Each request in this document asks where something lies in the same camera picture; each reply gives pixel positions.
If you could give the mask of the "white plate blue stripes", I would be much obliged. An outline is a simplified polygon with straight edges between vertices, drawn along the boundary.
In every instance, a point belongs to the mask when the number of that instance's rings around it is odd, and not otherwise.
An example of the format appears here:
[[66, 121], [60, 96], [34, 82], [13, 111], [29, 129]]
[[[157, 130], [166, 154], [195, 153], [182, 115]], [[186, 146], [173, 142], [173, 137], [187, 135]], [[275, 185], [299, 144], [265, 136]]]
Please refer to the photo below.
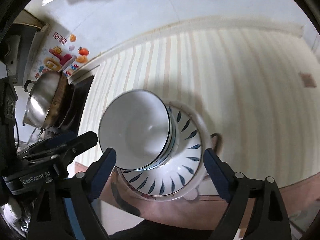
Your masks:
[[212, 146], [202, 116], [186, 104], [165, 100], [179, 136], [178, 148], [158, 168], [148, 171], [116, 171], [123, 182], [140, 198], [157, 202], [178, 199], [196, 188], [206, 174], [203, 153]]

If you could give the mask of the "white bowls blue rim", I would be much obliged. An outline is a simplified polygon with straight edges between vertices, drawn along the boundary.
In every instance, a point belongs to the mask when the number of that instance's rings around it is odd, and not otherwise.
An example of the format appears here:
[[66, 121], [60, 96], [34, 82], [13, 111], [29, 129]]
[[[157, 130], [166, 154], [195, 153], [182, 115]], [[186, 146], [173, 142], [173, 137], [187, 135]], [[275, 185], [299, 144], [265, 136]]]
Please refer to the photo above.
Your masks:
[[102, 151], [116, 152], [117, 168], [146, 171], [167, 163], [177, 152], [179, 132], [165, 103], [148, 90], [135, 89], [115, 98], [99, 124]]

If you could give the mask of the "black induction cooktop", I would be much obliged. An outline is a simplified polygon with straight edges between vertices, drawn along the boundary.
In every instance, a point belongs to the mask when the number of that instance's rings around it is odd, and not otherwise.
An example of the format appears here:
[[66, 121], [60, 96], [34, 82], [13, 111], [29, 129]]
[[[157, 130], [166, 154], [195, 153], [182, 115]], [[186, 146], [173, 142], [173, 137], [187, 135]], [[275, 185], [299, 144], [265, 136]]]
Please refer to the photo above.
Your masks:
[[67, 87], [67, 94], [63, 100], [59, 120], [56, 128], [59, 133], [78, 133], [82, 113], [94, 76], [89, 76], [76, 84]]

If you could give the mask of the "stainless steel wok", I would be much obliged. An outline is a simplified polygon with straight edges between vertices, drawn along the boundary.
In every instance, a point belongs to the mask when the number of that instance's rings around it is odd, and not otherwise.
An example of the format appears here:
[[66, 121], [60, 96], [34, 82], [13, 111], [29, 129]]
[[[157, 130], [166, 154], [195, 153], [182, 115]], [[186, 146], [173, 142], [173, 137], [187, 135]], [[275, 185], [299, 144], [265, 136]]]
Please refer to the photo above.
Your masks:
[[22, 125], [48, 129], [57, 121], [68, 86], [63, 72], [50, 70], [37, 81], [27, 80], [23, 86], [29, 94]]

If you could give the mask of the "brown label sticker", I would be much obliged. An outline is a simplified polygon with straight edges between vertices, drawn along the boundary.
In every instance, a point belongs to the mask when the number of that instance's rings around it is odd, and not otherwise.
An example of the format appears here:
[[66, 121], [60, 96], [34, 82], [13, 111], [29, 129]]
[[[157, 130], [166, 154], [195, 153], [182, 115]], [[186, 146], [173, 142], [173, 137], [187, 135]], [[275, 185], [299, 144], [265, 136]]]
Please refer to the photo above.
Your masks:
[[313, 75], [311, 73], [300, 73], [299, 75], [303, 81], [303, 85], [305, 88], [317, 87], [316, 81], [314, 80]]

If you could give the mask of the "colourful wall sticker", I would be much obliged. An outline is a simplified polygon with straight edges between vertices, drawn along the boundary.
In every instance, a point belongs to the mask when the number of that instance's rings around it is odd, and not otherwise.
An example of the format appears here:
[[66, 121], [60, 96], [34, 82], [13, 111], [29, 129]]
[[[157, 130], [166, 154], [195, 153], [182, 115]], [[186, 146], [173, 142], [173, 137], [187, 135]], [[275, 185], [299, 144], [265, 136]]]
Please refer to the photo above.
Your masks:
[[48, 71], [72, 76], [91, 57], [91, 52], [79, 35], [52, 30], [36, 55], [29, 78], [37, 80]]

